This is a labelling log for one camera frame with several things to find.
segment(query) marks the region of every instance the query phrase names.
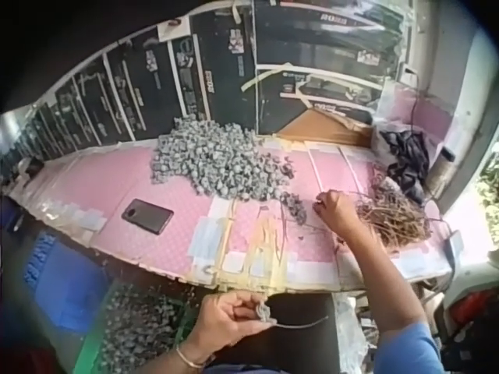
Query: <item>black phone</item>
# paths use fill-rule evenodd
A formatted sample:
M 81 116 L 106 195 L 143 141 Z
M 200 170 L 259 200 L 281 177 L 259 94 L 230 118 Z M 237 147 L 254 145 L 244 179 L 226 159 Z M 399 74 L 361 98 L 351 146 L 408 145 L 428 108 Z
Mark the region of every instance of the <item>black phone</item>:
M 143 200 L 134 199 L 122 214 L 122 219 L 159 235 L 173 217 L 173 210 Z

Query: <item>blue sleeve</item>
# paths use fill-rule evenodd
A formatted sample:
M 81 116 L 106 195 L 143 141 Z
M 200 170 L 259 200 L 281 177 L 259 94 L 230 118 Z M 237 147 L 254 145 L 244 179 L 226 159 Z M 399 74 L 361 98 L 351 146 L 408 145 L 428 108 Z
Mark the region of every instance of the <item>blue sleeve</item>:
M 425 323 L 407 326 L 385 341 L 374 357 L 374 374 L 441 374 L 444 367 L 430 328 Z

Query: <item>table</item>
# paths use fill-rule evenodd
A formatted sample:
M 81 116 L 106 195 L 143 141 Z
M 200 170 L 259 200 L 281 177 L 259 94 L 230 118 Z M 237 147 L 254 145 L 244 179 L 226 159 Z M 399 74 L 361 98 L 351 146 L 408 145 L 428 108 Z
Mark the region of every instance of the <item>table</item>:
M 182 282 L 214 288 L 283 291 L 363 289 L 348 249 L 312 210 L 321 189 L 366 193 L 376 157 L 368 149 L 266 138 L 262 151 L 289 157 L 307 220 L 299 226 L 277 201 L 247 203 L 198 196 L 189 181 L 150 182 L 154 142 L 93 148 L 49 161 L 28 185 L 10 196 L 37 219 L 72 240 Z M 175 212 L 161 235 L 121 218 L 133 199 Z M 426 211 L 438 217 L 435 204 Z M 445 224 L 432 222 L 432 237 L 391 256 L 409 281 L 446 274 Z

